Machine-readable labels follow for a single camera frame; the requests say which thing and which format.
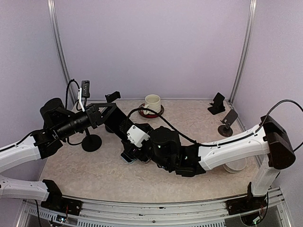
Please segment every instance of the red saucer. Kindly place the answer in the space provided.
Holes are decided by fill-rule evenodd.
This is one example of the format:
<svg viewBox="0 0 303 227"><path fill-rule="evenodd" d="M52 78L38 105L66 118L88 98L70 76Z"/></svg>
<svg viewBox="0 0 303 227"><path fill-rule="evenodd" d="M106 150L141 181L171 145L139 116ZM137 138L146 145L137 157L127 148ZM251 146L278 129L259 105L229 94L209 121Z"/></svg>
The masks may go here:
<svg viewBox="0 0 303 227"><path fill-rule="evenodd" d="M138 110L138 113L142 116L142 117L145 117L145 118L157 118L158 116L157 115L155 115L155 114L147 114L147 115L145 115L144 113L143 113L143 110ZM161 111L160 111L160 115L162 115L164 113L164 107L161 105Z"/></svg>

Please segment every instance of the round black base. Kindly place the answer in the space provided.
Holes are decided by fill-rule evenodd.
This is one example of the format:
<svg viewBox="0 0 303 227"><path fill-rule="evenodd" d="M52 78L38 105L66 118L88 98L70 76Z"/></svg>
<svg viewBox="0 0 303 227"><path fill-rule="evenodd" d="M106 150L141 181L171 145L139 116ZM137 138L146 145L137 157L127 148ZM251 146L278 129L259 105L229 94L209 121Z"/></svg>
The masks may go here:
<svg viewBox="0 0 303 227"><path fill-rule="evenodd" d="M102 139L98 135L89 135L82 140L82 148L87 152L98 150L102 145Z"/></svg>
<svg viewBox="0 0 303 227"><path fill-rule="evenodd" d="M114 132L111 131L111 129L110 129L109 127L107 127L107 126L105 126L105 130L106 130L107 132L109 132L109 133L114 133Z"/></svg>
<svg viewBox="0 0 303 227"><path fill-rule="evenodd" d="M218 132L220 135L225 136L225 137L230 137L233 134L233 131L231 128L227 128L225 125L220 125L218 128Z"/></svg>

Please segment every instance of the black stand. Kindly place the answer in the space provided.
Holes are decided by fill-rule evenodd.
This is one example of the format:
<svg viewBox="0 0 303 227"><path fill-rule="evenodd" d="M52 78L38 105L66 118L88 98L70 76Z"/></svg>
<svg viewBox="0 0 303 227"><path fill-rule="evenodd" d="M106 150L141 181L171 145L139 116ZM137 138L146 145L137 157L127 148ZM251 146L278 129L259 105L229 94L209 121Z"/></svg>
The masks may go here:
<svg viewBox="0 0 303 227"><path fill-rule="evenodd" d="M211 112L213 115L224 112L225 111L225 107L223 104L224 99L225 97L218 92L213 99L214 102L210 103L210 105L212 106L208 107L209 112Z"/></svg>
<svg viewBox="0 0 303 227"><path fill-rule="evenodd" d="M247 196L226 201L229 215L241 214L244 212L257 210L261 206L266 207L265 196L254 197L251 193L251 182L248 185Z"/></svg>
<svg viewBox="0 0 303 227"><path fill-rule="evenodd" d="M230 137L233 134L233 131L231 129L231 125L235 122L237 119L238 114L234 110L230 110L226 117L221 121L224 125L220 125L218 128L218 132L220 135L225 137Z"/></svg>
<svg viewBox="0 0 303 227"><path fill-rule="evenodd" d="M98 135L91 135L89 130L85 130L86 137L82 140L82 148L87 152L98 150L102 145L102 139Z"/></svg>

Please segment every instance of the aluminum frame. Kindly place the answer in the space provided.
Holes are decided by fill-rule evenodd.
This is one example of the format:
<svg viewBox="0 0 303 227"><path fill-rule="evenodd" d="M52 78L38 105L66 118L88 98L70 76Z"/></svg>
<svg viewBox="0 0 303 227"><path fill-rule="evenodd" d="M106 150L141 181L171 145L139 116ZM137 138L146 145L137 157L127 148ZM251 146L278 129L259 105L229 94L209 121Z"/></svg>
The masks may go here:
<svg viewBox="0 0 303 227"><path fill-rule="evenodd" d="M249 45L250 45L250 38L251 38L251 34L252 34L253 24L254 24L254 20L255 20L256 6L257 6L257 0L250 0L250 10L249 10L249 16L248 16L248 21L247 21L247 26L246 26L243 49L241 52L240 62L239 62L238 69L237 69L236 80L232 87L231 96L229 98L229 102L231 104L233 104L233 102L235 100L235 97L236 97L238 89L239 89L240 81L241 81L241 78L243 75L245 61L247 58Z"/></svg>
<svg viewBox="0 0 303 227"><path fill-rule="evenodd" d="M61 40L60 40L60 32L59 32L59 27L58 27L58 20L57 20L54 0L47 0L47 5L48 5L49 16L50 16L50 20L51 20L51 24L52 24L52 29L53 29L53 36L55 39L55 44L56 44L56 48L57 48L57 52L58 52L58 57L60 60L62 71L63 71L64 80L67 85L68 82L71 80L71 78L68 73L66 60L65 60ZM71 97L72 104L74 105L78 99L77 99L77 93L75 92L75 90L72 86L70 86L69 95Z"/></svg>
<svg viewBox="0 0 303 227"><path fill-rule="evenodd" d="M279 217L283 227L292 227L289 211L280 188L271 189L269 194L269 207L277 206ZM231 198L243 197L245 195L233 196L224 199L180 202L180 203L126 203L97 201L82 198L83 202L80 216L69 215L70 223L66 226L72 227L199 227L199 226L225 226L227 218L239 216L228 215L225 202ZM24 227L29 215L37 216L34 201L23 201L17 227ZM40 218L51 220L58 213L45 208L39 208Z"/></svg>

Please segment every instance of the white bowl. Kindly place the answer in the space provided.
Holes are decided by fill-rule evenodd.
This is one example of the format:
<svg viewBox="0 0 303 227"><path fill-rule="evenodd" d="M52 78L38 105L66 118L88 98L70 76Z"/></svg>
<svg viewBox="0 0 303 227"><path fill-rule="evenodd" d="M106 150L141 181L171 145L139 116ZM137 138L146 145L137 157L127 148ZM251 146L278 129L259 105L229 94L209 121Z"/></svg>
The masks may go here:
<svg viewBox="0 0 303 227"><path fill-rule="evenodd" d="M246 158L240 159L237 161L229 162L223 165L224 169L231 173L231 174L236 174L238 172L241 172L247 164Z"/></svg>

